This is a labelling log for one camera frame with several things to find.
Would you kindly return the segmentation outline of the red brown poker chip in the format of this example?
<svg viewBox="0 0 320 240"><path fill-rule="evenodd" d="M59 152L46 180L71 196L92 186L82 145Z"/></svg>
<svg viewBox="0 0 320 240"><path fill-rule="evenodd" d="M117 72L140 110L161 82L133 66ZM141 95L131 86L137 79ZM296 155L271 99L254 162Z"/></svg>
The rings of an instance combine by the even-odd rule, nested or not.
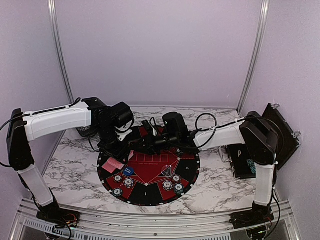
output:
<svg viewBox="0 0 320 240"><path fill-rule="evenodd" d="M178 182L181 181L181 177L180 177L179 175L174 175L174 176L172 177L172 180L173 180L174 182L178 183Z"/></svg>
<svg viewBox="0 0 320 240"><path fill-rule="evenodd" d="M122 176L121 175L116 175L113 180L115 183L120 183L122 181Z"/></svg>

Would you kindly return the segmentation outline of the red playing card deck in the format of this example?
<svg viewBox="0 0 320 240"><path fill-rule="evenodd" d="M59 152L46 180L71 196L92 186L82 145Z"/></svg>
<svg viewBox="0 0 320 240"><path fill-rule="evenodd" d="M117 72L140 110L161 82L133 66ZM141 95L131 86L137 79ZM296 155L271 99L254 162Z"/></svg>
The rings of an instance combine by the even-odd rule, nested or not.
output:
<svg viewBox="0 0 320 240"><path fill-rule="evenodd" d="M134 156L135 152L133 150L130 151L128 155L128 160L130 160Z"/></svg>

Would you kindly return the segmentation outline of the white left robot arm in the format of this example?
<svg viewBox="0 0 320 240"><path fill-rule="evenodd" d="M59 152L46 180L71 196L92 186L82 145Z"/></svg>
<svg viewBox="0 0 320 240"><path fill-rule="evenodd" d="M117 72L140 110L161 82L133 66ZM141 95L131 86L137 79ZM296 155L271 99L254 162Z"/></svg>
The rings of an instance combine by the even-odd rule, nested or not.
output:
<svg viewBox="0 0 320 240"><path fill-rule="evenodd" d="M44 215L53 223L63 219L54 194L46 184L42 171L55 151L59 133L69 129L89 128L100 138L98 144L103 154L124 166L132 151L125 142L135 123L131 108L124 102L105 105L97 97L77 98L73 103L54 108L25 111L17 108L12 112L6 137L8 167L14 169L22 183L44 208ZM40 164L37 157L47 153Z"/></svg>

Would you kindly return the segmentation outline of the single red playing card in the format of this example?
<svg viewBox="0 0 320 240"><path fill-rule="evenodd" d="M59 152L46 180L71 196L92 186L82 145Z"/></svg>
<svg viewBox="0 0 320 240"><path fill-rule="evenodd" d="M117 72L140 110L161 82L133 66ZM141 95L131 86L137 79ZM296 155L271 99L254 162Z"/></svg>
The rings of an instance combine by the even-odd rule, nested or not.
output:
<svg viewBox="0 0 320 240"><path fill-rule="evenodd" d="M106 163L103 164L102 168L109 173L113 173L116 169L121 170L125 165L119 161L109 158Z"/></svg>

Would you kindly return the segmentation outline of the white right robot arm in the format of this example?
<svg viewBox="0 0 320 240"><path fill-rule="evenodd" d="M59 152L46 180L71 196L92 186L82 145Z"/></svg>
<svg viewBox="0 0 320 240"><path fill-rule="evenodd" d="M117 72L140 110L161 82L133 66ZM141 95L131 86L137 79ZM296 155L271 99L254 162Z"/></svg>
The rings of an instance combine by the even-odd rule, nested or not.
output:
<svg viewBox="0 0 320 240"><path fill-rule="evenodd" d="M141 137L136 143L137 151L153 155L169 147L192 152L227 145L246 145L256 168L254 203L257 205L248 212L247 219L252 224L258 224L267 216L266 206L272 199L275 164L279 152L279 127L272 120L251 111L247 116L231 123L207 129L196 128L193 131L188 130L183 116L177 112L165 114L162 120L164 132Z"/></svg>

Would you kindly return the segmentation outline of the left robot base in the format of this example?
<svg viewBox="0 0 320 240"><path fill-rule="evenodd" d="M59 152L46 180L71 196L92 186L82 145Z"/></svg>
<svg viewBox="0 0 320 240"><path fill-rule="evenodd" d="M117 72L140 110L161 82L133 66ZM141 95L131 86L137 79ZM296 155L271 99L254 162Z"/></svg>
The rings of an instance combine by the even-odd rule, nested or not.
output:
<svg viewBox="0 0 320 240"><path fill-rule="evenodd" d="M48 206L38 206L36 217L62 227L77 227L80 219L80 213L75 210L61 208L56 204Z"/></svg>

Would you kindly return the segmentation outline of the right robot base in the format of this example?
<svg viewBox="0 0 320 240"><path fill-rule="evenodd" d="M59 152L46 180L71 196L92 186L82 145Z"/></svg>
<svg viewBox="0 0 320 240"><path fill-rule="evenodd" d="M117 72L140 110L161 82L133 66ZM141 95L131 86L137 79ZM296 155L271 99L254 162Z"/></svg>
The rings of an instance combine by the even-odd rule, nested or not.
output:
<svg viewBox="0 0 320 240"><path fill-rule="evenodd" d="M272 223L275 219L272 211L267 206L234 212L230 215L229 222L234 229L253 227L255 225Z"/></svg>

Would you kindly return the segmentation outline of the blue small blind button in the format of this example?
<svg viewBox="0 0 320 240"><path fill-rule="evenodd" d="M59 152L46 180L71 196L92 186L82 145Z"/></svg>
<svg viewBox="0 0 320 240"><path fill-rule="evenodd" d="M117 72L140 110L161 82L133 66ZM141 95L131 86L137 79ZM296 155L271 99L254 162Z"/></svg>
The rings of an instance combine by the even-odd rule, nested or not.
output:
<svg viewBox="0 0 320 240"><path fill-rule="evenodd" d="M133 169L132 167L130 167L130 166L126 166L126 167L123 169L122 173L123 173L125 176L127 176L127 177L130 177L130 176L134 176L134 175L135 175L134 169Z"/></svg>

